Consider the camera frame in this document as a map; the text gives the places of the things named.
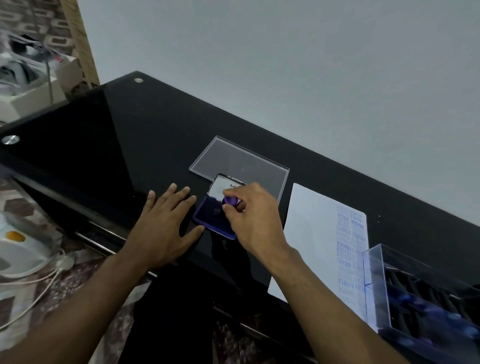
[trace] clear plastic box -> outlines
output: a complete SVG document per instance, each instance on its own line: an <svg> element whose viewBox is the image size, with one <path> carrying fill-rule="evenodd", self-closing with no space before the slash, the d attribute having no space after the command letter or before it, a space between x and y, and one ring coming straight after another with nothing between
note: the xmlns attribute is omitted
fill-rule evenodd
<svg viewBox="0 0 480 364"><path fill-rule="evenodd" d="M282 197L290 171L220 136L210 142L189 169L211 181L222 173L245 184L258 182L277 201Z"/></svg>
<svg viewBox="0 0 480 364"><path fill-rule="evenodd" d="M480 363L479 290L384 245L364 252L363 263L374 302L367 320L381 336L438 364ZM393 284L392 272L407 284Z"/></svg>

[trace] hand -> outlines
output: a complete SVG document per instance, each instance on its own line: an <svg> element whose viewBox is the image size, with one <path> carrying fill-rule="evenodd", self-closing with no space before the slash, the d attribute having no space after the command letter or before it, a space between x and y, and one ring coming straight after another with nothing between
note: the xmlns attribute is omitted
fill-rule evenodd
<svg viewBox="0 0 480 364"><path fill-rule="evenodd" d="M197 198L186 197L189 187L175 193L177 185L172 185L155 202L155 192L150 191L142 214L130 232L120 254L145 270L158 268L169 263L192 245L205 227L197 226L183 238L179 235L180 223Z"/></svg>
<svg viewBox="0 0 480 364"><path fill-rule="evenodd" d="M279 249L289 248L278 214L278 203L258 183L224 190L223 194L241 200L236 207L224 204L223 211L240 244L264 265Z"/></svg>

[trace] white wall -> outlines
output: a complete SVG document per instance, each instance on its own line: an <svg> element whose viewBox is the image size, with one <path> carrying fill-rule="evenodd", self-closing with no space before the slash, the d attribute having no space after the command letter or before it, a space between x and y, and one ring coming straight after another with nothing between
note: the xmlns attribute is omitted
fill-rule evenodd
<svg viewBox="0 0 480 364"><path fill-rule="evenodd" d="M142 71L480 225L477 0L78 2L102 83Z"/></svg>

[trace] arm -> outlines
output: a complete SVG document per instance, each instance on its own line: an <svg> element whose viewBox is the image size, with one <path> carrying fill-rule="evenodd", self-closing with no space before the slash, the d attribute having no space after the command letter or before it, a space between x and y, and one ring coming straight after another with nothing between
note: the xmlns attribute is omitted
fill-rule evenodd
<svg viewBox="0 0 480 364"><path fill-rule="evenodd" d="M275 278L319 363L408 363L343 304L287 244L274 197L257 183L225 190L224 195L242 200L237 208L223 205L232 229L243 247Z"/></svg>
<svg viewBox="0 0 480 364"><path fill-rule="evenodd" d="M5 356L5 363L87 363L108 325L139 279L150 269L183 254L204 228L183 238L180 223L196 198L182 201L190 189L175 193L176 185L155 202L151 191L143 212L124 247L69 301Z"/></svg>

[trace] purple stamp handle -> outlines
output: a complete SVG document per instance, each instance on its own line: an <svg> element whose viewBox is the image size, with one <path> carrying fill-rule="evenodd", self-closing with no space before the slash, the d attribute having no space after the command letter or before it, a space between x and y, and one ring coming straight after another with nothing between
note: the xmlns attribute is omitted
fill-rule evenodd
<svg viewBox="0 0 480 364"><path fill-rule="evenodd" d="M236 206L237 203L239 202L238 198L232 196L225 196L223 198L223 201L226 203L226 204L229 204L229 205L232 205L232 206Z"/></svg>

